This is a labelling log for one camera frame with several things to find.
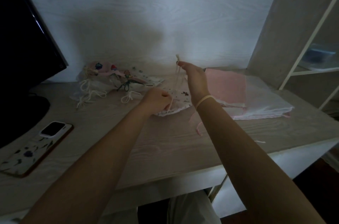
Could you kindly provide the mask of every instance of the wood grain desk surface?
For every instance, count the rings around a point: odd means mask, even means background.
[[[106,98],[76,110],[76,102],[69,98],[73,85],[36,87],[35,92],[50,101],[49,112],[36,127],[0,149],[2,161],[54,120],[75,127],[28,177],[18,179],[0,174],[0,215],[31,207],[51,183],[138,103],[133,100],[122,104],[122,94],[111,92]],[[339,137],[338,122],[289,91],[275,92],[295,106],[290,118],[237,121],[252,139],[266,142],[259,145],[267,153]],[[117,189],[221,165],[207,133],[199,136],[188,123],[194,111],[190,107],[166,117],[151,116],[129,156]]]

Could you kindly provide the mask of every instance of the left hand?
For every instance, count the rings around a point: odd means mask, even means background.
[[[145,113],[152,115],[163,110],[168,110],[172,101],[172,97],[168,92],[160,88],[150,89],[142,98],[139,106]]]

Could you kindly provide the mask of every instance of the forearm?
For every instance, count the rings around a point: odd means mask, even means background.
[[[240,199],[261,222],[324,223],[290,178],[213,99],[198,113]]]
[[[129,112],[45,192],[22,223],[96,223],[148,117],[139,106]]]

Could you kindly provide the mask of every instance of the black monitor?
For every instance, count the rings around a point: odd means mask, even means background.
[[[2,107],[11,128],[0,148],[35,126],[49,109],[30,89],[66,68],[52,36],[31,0],[0,0]]]

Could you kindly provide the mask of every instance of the smartphone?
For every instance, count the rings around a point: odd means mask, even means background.
[[[53,121],[25,146],[0,164],[0,172],[23,178],[73,130],[73,125]]]

